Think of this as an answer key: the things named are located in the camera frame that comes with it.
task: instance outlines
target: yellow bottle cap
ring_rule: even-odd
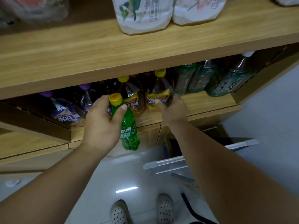
[[[118,77],[117,79],[118,79],[120,82],[126,82],[126,81],[129,80],[129,76],[126,75],[126,76],[123,76],[123,77]]]
[[[155,76],[157,76],[158,78],[164,77],[165,74],[166,74],[166,69],[165,68],[155,71]]]
[[[113,106],[118,106],[123,102],[123,98],[120,93],[114,93],[109,96],[110,104]]]

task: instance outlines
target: person's right arm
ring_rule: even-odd
[[[169,107],[155,103],[220,224],[299,223],[299,198],[188,123],[177,94]]]

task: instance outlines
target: shoe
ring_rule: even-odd
[[[156,201],[157,224],[172,224],[173,223],[174,204],[170,196],[160,194]]]
[[[133,224],[128,207],[123,200],[114,203],[110,210],[111,224]]]

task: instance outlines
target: hand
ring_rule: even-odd
[[[187,121],[187,107],[177,93],[174,94],[169,107],[157,99],[155,99],[155,104],[161,110],[163,121],[167,126],[170,127],[174,122]]]
[[[109,96],[99,98],[88,112],[82,147],[96,150],[106,156],[115,147],[121,136],[121,123],[127,111],[127,106],[122,105],[113,118],[108,114]]]

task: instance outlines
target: purple bottle cap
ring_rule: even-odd
[[[92,86],[91,83],[86,83],[86,84],[81,84],[81,85],[79,85],[79,87],[80,87],[82,90],[88,90],[88,89],[90,89],[91,86]]]
[[[41,92],[39,94],[44,96],[44,97],[52,97],[53,96],[53,91],[49,90],[49,91]]]

